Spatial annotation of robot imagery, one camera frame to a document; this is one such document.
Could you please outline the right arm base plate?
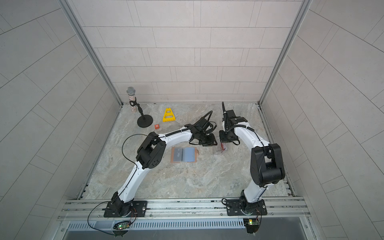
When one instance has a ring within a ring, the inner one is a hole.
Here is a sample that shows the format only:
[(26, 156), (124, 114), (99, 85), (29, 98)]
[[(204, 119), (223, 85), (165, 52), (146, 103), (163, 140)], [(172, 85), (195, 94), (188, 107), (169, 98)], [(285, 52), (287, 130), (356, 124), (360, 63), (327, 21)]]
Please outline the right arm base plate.
[(268, 214), (264, 200), (248, 203), (243, 197), (239, 199), (222, 199), (228, 216), (266, 216)]

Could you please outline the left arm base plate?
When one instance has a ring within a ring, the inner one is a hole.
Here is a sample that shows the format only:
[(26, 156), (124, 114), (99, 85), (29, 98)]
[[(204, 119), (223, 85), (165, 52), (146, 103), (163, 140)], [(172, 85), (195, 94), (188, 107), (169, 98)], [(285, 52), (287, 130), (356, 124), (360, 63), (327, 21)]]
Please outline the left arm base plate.
[(130, 201), (128, 203), (109, 201), (107, 207), (103, 209), (104, 218), (144, 217), (147, 205), (147, 201)]

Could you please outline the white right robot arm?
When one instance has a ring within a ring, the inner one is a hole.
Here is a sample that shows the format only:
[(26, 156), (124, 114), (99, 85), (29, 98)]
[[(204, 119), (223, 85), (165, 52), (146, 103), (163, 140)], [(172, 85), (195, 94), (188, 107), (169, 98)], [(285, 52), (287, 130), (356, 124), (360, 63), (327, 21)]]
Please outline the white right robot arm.
[(241, 192), (240, 210), (245, 215), (262, 214), (262, 196), (266, 190), (285, 178), (281, 147), (271, 144), (250, 127), (248, 121), (236, 116), (233, 110), (223, 108), (223, 129), (219, 131), (221, 143), (236, 146), (245, 143), (250, 150), (250, 174), (252, 180)]

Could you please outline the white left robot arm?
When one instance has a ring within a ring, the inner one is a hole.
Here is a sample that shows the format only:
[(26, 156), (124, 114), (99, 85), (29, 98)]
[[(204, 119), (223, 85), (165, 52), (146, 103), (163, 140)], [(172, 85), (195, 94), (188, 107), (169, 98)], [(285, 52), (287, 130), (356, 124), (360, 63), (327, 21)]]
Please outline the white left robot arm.
[(116, 191), (107, 210), (114, 216), (126, 216), (131, 212), (132, 202), (140, 184), (148, 172), (161, 162), (165, 151), (179, 143), (203, 147), (216, 146), (213, 134), (217, 125), (210, 121), (213, 111), (209, 111), (194, 124), (187, 124), (179, 130), (167, 134), (151, 132), (137, 150), (135, 167), (122, 187)]

